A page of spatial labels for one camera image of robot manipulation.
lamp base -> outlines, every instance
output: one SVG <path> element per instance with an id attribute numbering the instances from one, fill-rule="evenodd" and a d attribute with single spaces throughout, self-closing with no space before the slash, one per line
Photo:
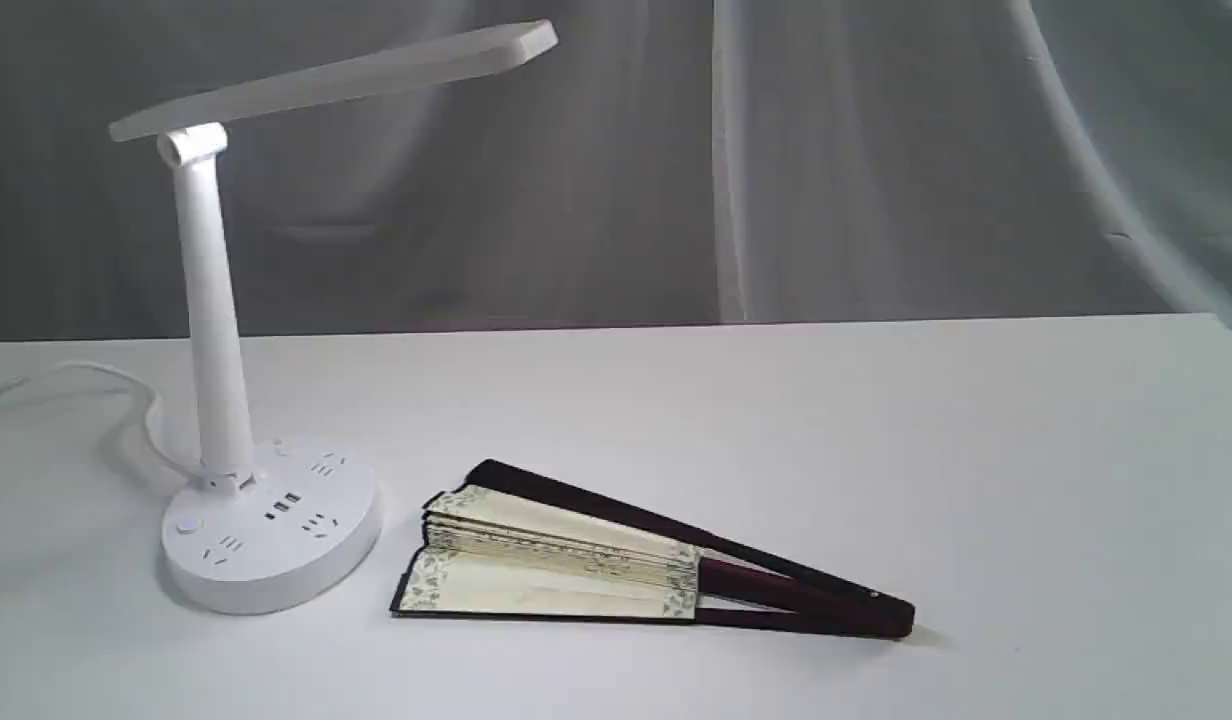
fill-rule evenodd
<path id="1" fill-rule="evenodd" d="M 176 584 L 206 609 L 256 615 L 299 605 L 350 575 L 379 535 L 372 468 L 314 439 L 256 446 L 257 480 L 234 496 L 186 487 L 163 517 Z"/>

power cord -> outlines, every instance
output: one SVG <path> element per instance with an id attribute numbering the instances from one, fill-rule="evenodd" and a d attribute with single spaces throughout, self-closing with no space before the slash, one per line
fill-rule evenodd
<path id="1" fill-rule="evenodd" d="M 163 396 L 154 388 L 150 383 L 142 381 L 133 374 L 126 372 L 115 367 L 113 365 L 105 365 L 102 362 L 91 362 L 89 360 L 65 360 L 64 362 L 58 362 L 54 365 L 48 365 L 41 369 L 37 374 L 22 375 L 20 378 L 11 378 L 5 383 L 0 383 L 0 397 L 4 397 L 9 392 L 16 388 L 23 387 L 27 383 L 37 381 L 37 378 L 48 377 L 48 375 L 54 375 L 64 372 L 64 370 L 92 370 L 96 374 L 110 375 L 110 377 L 122 378 L 133 386 L 139 387 L 140 391 L 145 393 L 145 414 L 142 419 L 140 427 L 144 428 L 145 443 L 149 443 L 149 448 L 158 455 L 158 459 L 163 461 L 169 468 L 176 470 L 177 473 L 185 475 L 186 480 L 196 480 L 200 473 L 191 470 L 185 462 L 172 457 L 171 452 L 164 450 L 160 443 L 161 433 L 155 430 L 155 425 L 159 424 L 161 419 L 160 411 L 163 407 Z"/>

fabric backdrop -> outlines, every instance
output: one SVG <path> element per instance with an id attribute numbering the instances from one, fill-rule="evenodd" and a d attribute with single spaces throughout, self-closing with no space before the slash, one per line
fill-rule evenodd
<path id="1" fill-rule="evenodd" d="M 241 330 L 1232 327 L 1232 0 L 0 0 L 0 340 L 186 332 L 111 120 L 526 18 L 505 76 L 228 127 Z"/>

white tabletop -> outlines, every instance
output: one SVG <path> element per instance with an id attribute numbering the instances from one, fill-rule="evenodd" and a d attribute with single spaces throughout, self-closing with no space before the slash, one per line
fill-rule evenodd
<path id="1" fill-rule="evenodd" d="M 163 388 L 185 342 L 0 345 Z M 383 536 L 308 605 L 174 595 L 171 492 L 86 374 L 0 402 L 0 718 L 1232 718 L 1232 337 L 1210 316 L 245 342 L 257 438 L 347 439 Z M 918 605 L 908 642 L 395 620 L 496 457 Z"/>

white desk lamp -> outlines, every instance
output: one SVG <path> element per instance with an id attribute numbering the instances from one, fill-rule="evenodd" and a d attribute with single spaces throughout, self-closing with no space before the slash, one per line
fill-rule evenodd
<path id="1" fill-rule="evenodd" d="M 548 20 L 509 23 L 221 88 L 110 125 L 117 142 L 158 136 L 176 179 L 203 468 L 172 498 L 161 535 L 192 600 L 233 614 L 299 605 L 363 560 L 382 515 L 373 471 L 352 454 L 315 439 L 253 445 L 217 191 L 221 123 L 488 76 L 557 41 Z"/>

